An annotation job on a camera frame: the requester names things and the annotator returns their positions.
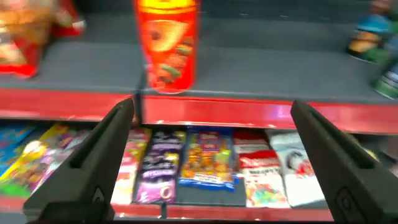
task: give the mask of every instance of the blue candy bag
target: blue candy bag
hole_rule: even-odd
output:
[[[231,128],[188,128],[187,148],[179,184],[233,192],[231,149]]]

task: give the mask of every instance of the purple candy bag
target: purple candy bag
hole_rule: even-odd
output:
[[[172,203],[175,200],[175,176],[180,151],[185,144],[185,132],[157,132],[149,153],[142,162],[141,183],[137,202],[152,203],[158,200]]]

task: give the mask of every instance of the red shelf edge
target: red shelf edge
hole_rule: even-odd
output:
[[[101,121],[131,94],[0,89],[0,118]]]
[[[398,105],[310,103],[351,133],[398,134]],[[146,124],[295,129],[291,101],[190,96],[144,96]]]
[[[327,209],[167,206],[168,218],[259,221],[333,221]]]
[[[25,198],[0,196],[0,212],[21,213]],[[158,218],[161,215],[158,205],[112,205],[119,217]]]

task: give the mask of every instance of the product packaging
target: product packaging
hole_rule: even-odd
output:
[[[199,0],[134,0],[149,86],[181,93],[193,85]]]
[[[0,177],[0,194],[28,197],[40,184],[45,171],[73,140],[77,131],[55,124],[23,149],[21,156]]]
[[[360,22],[346,51],[357,58],[375,62],[383,58],[384,42],[394,31],[391,21],[392,0],[374,0],[371,12]]]
[[[35,129],[34,126],[10,124],[0,128],[0,176],[21,155],[19,144]]]
[[[51,33],[56,36],[79,35],[86,27],[86,22],[72,0],[56,0],[55,20]]]
[[[29,78],[38,72],[52,9],[52,0],[0,2],[0,73]]]
[[[269,145],[264,133],[254,131],[234,131],[234,171],[238,177],[242,177],[241,168],[239,166],[239,155],[242,153],[253,153],[257,151],[269,150]]]
[[[229,128],[190,128],[179,184],[233,192],[231,138]]]
[[[150,133],[150,129],[146,128],[130,131],[111,203],[119,205],[131,203],[136,174],[150,139]]]
[[[180,154],[185,145],[185,132],[157,131],[142,162],[141,183],[137,191],[138,203],[175,201],[175,178]]]
[[[280,160],[289,204],[294,207],[324,200],[299,134],[272,136],[270,144]]]
[[[239,162],[244,176],[247,207],[290,207],[280,176],[280,163],[273,150],[240,154]]]

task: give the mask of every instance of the candy package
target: candy package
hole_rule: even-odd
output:
[[[150,129],[146,128],[130,131],[111,203],[120,205],[129,205],[131,203],[137,170],[150,139],[150,132]]]
[[[289,204],[294,207],[324,200],[299,134],[275,135],[270,144],[281,163]]]
[[[56,0],[55,21],[51,33],[56,36],[79,35],[85,29],[82,19],[72,0]]]
[[[0,176],[18,159],[22,150],[18,147],[34,126],[11,124],[0,128]]]
[[[157,131],[154,134],[152,145],[142,162],[138,203],[175,201],[175,178],[184,144],[185,132]]]
[[[40,184],[45,171],[68,146],[76,130],[55,124],[23,149],[21,156],[0,177],[0,194],[28,197]]]
[[[247,207],[289,208],[280,163],[273,150],[239,155]]]
[[[38,72],[52,9],[53,0],[0,2],[0,73],[29,78]]]
[[[89,135],[89,130],[80,130],[77,132],[76,136],[69,142],[64,150],[54,150],[53,154],[48,154],[44,157],[41,163],[49,164],[47,170],[44,171],[44,175],[37,185],[38,189],[50,176],[51,174],[70,156],[71,153],[84,141],[84,139]]]
[[[231,130],[190,128],[179,184],[234,191]]]

